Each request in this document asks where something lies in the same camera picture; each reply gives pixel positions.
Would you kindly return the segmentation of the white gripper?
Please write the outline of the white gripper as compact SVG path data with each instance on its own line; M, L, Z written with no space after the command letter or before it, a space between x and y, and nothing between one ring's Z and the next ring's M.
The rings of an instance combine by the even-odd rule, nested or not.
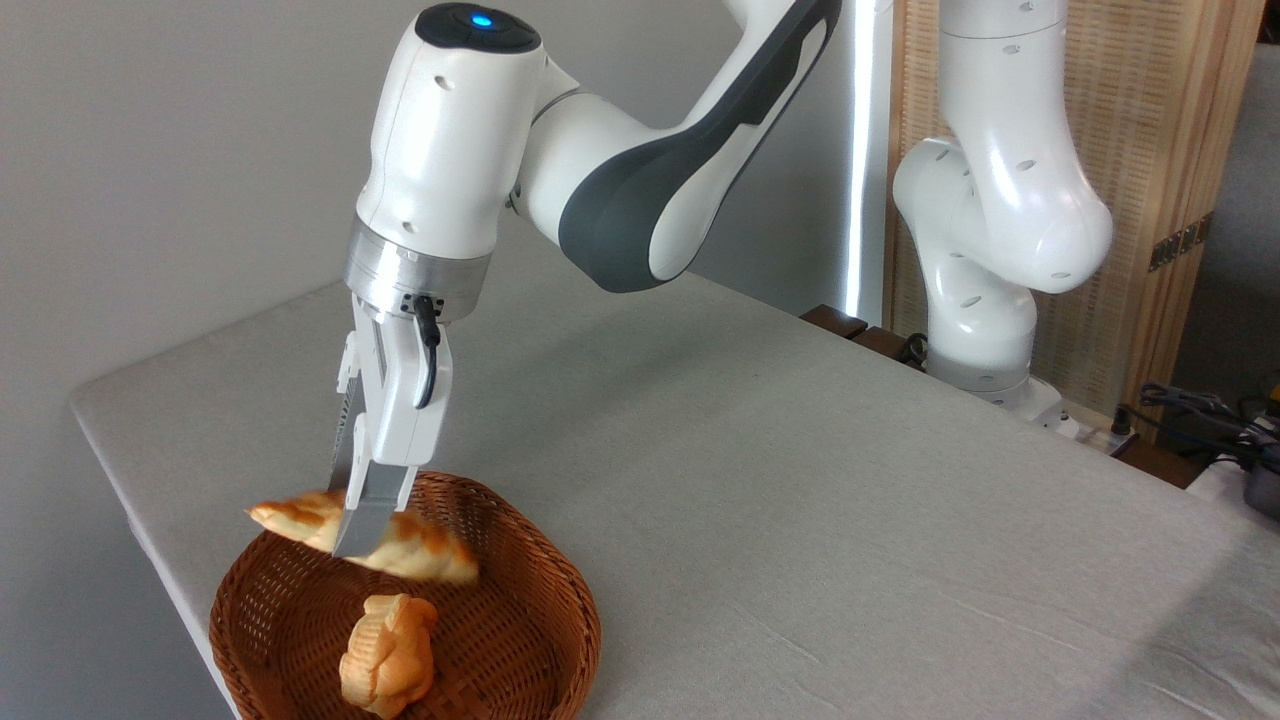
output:
M445 331L410 314L376 314L351 295L355 329L338 372L343 396L335 429L329 491L344 507L332 555L369 556L394 512L404 510L417 468L435 454L453 382ZM372 460L362 470L353 459Z

